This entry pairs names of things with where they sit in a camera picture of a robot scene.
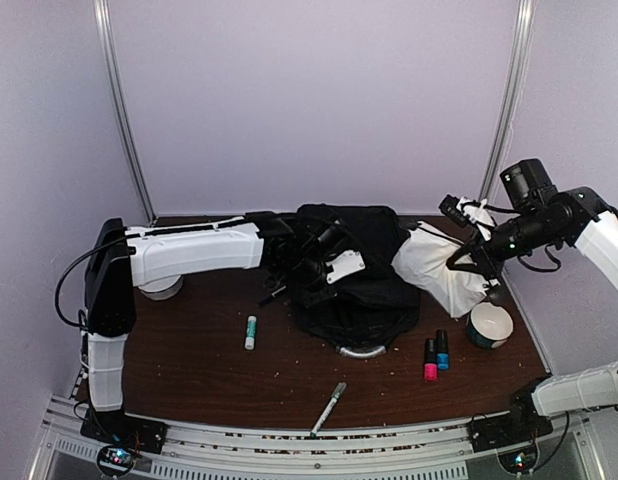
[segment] blue marker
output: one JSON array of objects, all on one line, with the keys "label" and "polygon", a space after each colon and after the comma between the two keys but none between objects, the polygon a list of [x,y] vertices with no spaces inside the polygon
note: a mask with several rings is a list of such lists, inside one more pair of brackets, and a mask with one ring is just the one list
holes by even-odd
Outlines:
[{"label": "blue marker", "polygon": [[449,370],[449,338],[446,330],[438,330],[436,333],[436,352],[438,370]]}]

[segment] white bag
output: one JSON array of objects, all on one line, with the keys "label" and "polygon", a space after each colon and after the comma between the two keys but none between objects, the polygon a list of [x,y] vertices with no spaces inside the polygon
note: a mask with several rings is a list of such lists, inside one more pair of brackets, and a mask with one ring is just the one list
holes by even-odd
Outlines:
[{"label": "white bag", "polygon": [[[448,235],[420,222],[391,265],[405,282],[428,291],[452,318],[459,318],[484,300],[487,282],[482,275],[447,268],[445,262],[459,245],[444,237]],[[473,262],[465,255],[458,263]]]}]

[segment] cup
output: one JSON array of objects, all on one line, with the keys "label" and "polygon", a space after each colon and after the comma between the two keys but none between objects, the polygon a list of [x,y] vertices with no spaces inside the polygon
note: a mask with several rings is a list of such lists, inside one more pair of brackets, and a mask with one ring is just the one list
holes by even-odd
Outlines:
[{"label": "cup", "polygon": [[504,308],[479,303],[467,315],[467,333],[481,348],[498,348],[513,333],[513,320]]}]

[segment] black bag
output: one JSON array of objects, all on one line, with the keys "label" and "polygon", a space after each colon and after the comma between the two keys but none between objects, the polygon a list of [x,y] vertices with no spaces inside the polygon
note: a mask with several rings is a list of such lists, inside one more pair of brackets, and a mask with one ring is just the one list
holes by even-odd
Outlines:
[{"label": "black bag", "polygon": [[392,209],[303,205],[297,218],[337,220],[348,234],[348,248],[359,251],[365,262],[364,270],[331,285],[335,290],[331,298],[317,303],[312,292],[287,285],[303,331],[336,348],[389,347],[398,334],[418,322],[420,290],[404,282],[391,266],[409,238]]}]

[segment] wooden table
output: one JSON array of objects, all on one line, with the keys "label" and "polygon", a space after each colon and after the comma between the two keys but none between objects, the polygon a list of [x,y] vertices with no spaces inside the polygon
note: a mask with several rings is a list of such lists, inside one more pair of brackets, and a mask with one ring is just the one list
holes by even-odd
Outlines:
[{"label": "wooden table", "polygon": [[[446,219],[430,219],[461,234]],[[169,223],[185,223],[183,219]],[[511,298],[515,331],[487,351],[466,336],[429,295],[420,322],[387,354],[370,360],[338,355],[296,327],[279,299],[264,308],[263,271],[215,271],[185,278],[164,302],[137,294],[138,322],[125,353],[125,404],[130,413],[216,425],[310,429],[338,382],[347,389],[324,428],[403,425],[489,413],[545,374]],[[258,317],[256,348],[244,349],[246,319]],[[423,347],[436,330],[449,332],[451,368],[423,379]]]}]

